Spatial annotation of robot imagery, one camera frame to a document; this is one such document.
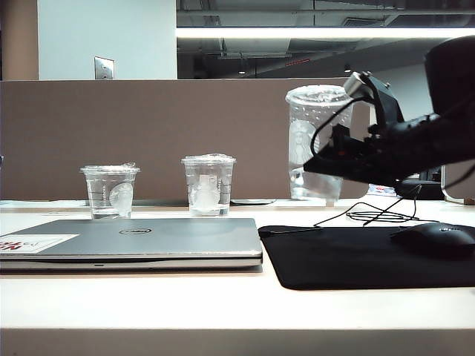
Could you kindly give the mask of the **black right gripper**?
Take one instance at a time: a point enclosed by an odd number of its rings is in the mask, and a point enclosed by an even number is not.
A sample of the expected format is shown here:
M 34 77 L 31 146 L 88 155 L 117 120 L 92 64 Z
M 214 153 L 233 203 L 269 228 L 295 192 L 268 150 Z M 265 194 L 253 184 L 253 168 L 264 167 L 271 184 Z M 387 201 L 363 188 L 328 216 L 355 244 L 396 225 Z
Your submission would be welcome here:
M 364 142 L 350 129 L 332 127 L 328 142 L 304 163 L 304 171 L 368 183 L 395 183 L 448 163 L 448 120 L 425 115 L 392 125 L 371 125 Z

